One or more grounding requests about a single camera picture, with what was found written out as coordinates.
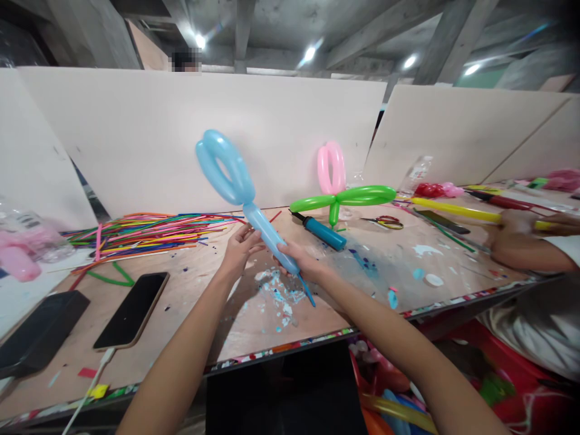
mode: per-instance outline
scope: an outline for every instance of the smartphone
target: smartphone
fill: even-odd
[[[124,349],[133,346],[168,280],[167,272],[141,275],[92,348],[101,351],[110,347]]]
[[[444,228],[447,228],[451,231],[455,231],[457,234],[469,234],[471,232],[467,228],[462,227],[461,225],[457,225],[455,222],[450,221],[449,219],[446,219],[443,216],[439,216],[437,213],[434,213],[431,210],[423,210],[419,211],[418,213],[428,217],[432,221],[437,222]]]

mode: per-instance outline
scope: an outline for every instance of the light blue balloon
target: light blue balloon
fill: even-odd
[[[292,275],[297,275],[300,272],[300,268],[294,259],[287,256],[286,254],[281,253],[278,250],[278,243],[282,243],[284,245],[286,245],[286,243],[284,240],[282,240],[278,232],[274,229],[272,224],[270,224],[268,218],[264,216],[256,204],[253,202],[251,204],[244,204],[243,215],[246,216],[246,219],[248,219],[248,221],[252,224],[252,227],[262,232],[262,240],[270,249],[270,251],[272,251],[275,257],[279,259],[282,266],[284,266],[286,270]]]
[[[252,226],[262,232],[262,240],[282,266],[292,275],[300,268],[292,257],[281,253],[277,244],[286,245],[262,211],[254,204],[256,190],[242,156],[233,144],[217,130],[207,130],[195,147],[199,164],[213,188],[231,204],[243,205],[243,213]],[[224,164],[231,181],[224,175],[217,159]]]
[[[222,198],[234,205],[249,204],[254,200],[256,190],[242,156],[219,131],[207,130],[195,152],[205,177]],[[217,159],[228,170],[231,181],[218,166]]]

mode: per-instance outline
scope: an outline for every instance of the person's arm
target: person's arm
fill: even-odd
[[[543,221],[559,223],[563,216]],[[503,228],[491,246],[494,260],[516,269],[570,272],[578,270],[576,263],[564,251],[550,242],[536,238],[532,232],[538,215],[531,211],[506,210],[501,214]],[[562,225],[559,231],[569,232],[573,227]]]
[[[265,249],[245,225],[228,241],[224,261],[149,370],[117,430],[119,435],[174,434],[203,376],[219,317],[250,255]]]
[[[453,363],[399,314],[321,265],[295,243],[280,244],[278,249],[293,257],[302,276],[324,288],[376,348],[417,385],[440,434],[510,433]]]

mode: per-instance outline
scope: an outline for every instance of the human hand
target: human hand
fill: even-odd
[[[549,229],[550,233],[555,236],[574,236],[580,234],[580,216],[574,216],[570,213],[556,213],[552,216],[542,217],[542,221],[552,222]]]
[[[278,249],[281,253],[291,256],[296,261],[300,268],[300,273],[305,280],[317,282],[317,279],[320,277],[322,272],[330,270],[327,266],[320,264],[316,258],[309,255],[302,246],[297,245],[294,242],[287,243],[287,245],[278,243]],[[274,257],[274,261],[276,261],[284,275],[291,275],[286,269],[284,269],[276,257]]]
[[[501,212],[501,224],[508,230],[532,232],[539,216],[526,210],[505,210]]]
[[[237,230],[228,240],[224,260],[219,268],[238,279],[242,275],[250,255],[266,249],[266,246],[258,245],[262,241],[261,237],[262,233],[254,231],[250,224]]]

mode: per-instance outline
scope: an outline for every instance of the white sleeve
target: white sleeve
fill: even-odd
[[[557,247],[580,267],[580,236],[546,237],[544,240]]]

